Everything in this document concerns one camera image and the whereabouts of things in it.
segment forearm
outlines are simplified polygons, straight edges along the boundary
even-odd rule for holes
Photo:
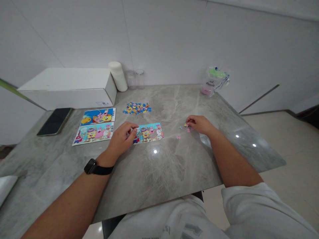
[[[226,188],[253,186],[263,182],[256,170],[240,155],[222,132],[214,128],[208,137]]]
[[[22,238],[82,238],[108,178],[109,175],[81,174]]]

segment black watch strap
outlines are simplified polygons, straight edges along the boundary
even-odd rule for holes
[[[93,174],[97,174],[97,175],[108,175],[112,172],[114,167],[111,167],[111,168],[104,168],[104,167],[101,167],[101,166],[96,166],[94,171],[93,171]]]

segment smartwatch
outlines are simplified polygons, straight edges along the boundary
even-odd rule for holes
[[[90,159],[84,167],[84,172],[86,174],[108,175],[112,172],[113,168],[114,167],[105,168],[98,166],[95,159]]]

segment person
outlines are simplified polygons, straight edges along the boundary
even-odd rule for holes
[[[109,238],[318,238],[312,226],[283,203],[228,139],[204,116],[186,119],[208,136],[225,189],[230,227],[212,224],[204,203],[193,195],[127,214]],[[131,145],[138,125],[125,122],[96,159],[112,167]],[[93,219],[109,175],[81,174],[32,224],[22,238],[82,238]]]

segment hand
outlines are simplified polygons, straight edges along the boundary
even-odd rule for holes
[[[132,145],[139,126],[134,123],[124,122],[114,131],[107,149],[96,159],[102,167],[113,167],[118,157]]]
[[[188,123],[189,126],[193,127],[194,130],[196,130],[197,132],[205,134],[207,136],[209,136],[209,134],[216,130],[215,126],[213,126],[212,123],[209,122],[209,120],[206,119],[205,116],[190,115],[186,119],[186,123]]]

